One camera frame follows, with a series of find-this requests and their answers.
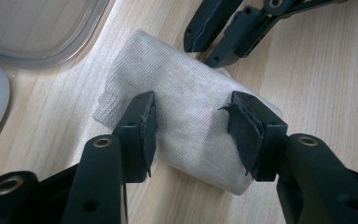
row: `transparent plastic lid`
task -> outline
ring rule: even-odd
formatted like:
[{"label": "transparent plastic lid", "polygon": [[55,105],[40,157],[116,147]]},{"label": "transparent plastic lid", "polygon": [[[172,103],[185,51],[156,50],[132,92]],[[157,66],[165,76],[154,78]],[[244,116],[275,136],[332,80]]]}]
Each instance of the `transparent plastic lid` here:
[{"label": "transparent plastic lid", "polygon": [[0,63],[62,63],[89,40],[109,0],[0,0]]}]

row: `screw hole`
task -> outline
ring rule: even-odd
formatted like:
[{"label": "screw hole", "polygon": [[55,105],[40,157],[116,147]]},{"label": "screw hole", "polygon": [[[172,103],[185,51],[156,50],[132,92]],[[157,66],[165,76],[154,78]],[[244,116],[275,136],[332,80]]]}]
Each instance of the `screw hole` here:
[{"label": "screw hole", "polygon": [[87,212],[93,212],[98,210],[101,207],[101,204],[95,200],[88,200],[83,204],[83,209]]},{"label": "screw hole", "polygon": [[13,175],[8,179],[3,180],[0,182],[0,195],[10,193],[11,191],[19,188],[23,182],[24,179],[22,179],[19,175]]},{"label": "screw hole", "polygon": [[338,200],[345,204],[345,206],[354,209],[354,210],[358,210],[358,200],[356,200],[355,198],[353,198],[351,195],[349,194],[342,194],[338,197]]},{"label": "screw hole", "polygon": [[302,136],[302,137],[299,137],[298,138],[298,141],[303,144],[303,145],[306,145],[306,146],[309,146],[309,147],[315,147],[315,146],[318,146],[318,143],[309,138],[309,137],[305,137],[305,136]]},{"label": "screw hole", "polygon": [[246,15],[251,14],[251,12],[252,12],[252,10],[251,10],[249,7],[247,7],[247,8],[245,9],[245,14],[246,14]]},{"label": "screw hole", "polygon": [[112,140],[110,138],[100,138],[94,142],[95,147],[107,147],[112,144]]},{"label": "screw hole", "polygon": [[280,7],[282,4],[282,0],[270,0],[269,6],[272,8]]}]

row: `white cloth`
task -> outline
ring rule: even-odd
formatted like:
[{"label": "white cloth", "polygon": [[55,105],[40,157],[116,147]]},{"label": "white cloth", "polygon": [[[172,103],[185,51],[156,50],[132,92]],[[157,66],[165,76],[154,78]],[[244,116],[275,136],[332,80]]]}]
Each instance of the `white cloth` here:
[{"label": "white cloth", "polygon": [[234,140],[227,132],[226,105],[233,91],[251,93],[276,114],[281,111],[248,88],[137,31],[113,62],[94,118],[114,129],[136,94],[156,97],[158,148],[156,158],[234,194],[243,194],[246,176]]}]

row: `crumpled towel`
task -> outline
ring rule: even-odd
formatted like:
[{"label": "crumpled towel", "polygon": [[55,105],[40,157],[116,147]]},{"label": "crumpled towel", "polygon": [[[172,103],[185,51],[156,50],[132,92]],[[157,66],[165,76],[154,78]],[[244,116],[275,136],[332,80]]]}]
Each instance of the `crumpled towel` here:
[{"label": "crumpled towel", "polygon": [[218,109],[229,102],[233,91],[243,91],[276,114],[281,111],[224,71],[137,31],[112,64],[94,118],[113,130],[132,97],[153,91],[156,158],[218,188],[243,194],[252,178],[227,132],[228,112]]}]

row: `wooden table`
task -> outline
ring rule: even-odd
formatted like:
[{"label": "wooden table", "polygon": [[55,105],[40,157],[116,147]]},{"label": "wooden table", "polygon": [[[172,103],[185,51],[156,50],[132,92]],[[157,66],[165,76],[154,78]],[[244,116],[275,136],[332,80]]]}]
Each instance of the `wooden table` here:
[{"label": "wooden table", "polygon": [[[245,1],[260,7],[262,1]],[[200,0],[117,0],[85,49],[45,70],[4,67],[11,96],[0,125],[0,175],[29,170],[39,179],[79,161],[91,137],[110,133],[92,114],[110,64],[143,29],[183,49]],[[283,112],[288,133],[322,138],[358,171],[358,1],[280,21],[252,54],[228,66],[238,81]],[[276,183],[234,196],[155,161],[153,177],[130,184],[130,223],[283,223]]]}]

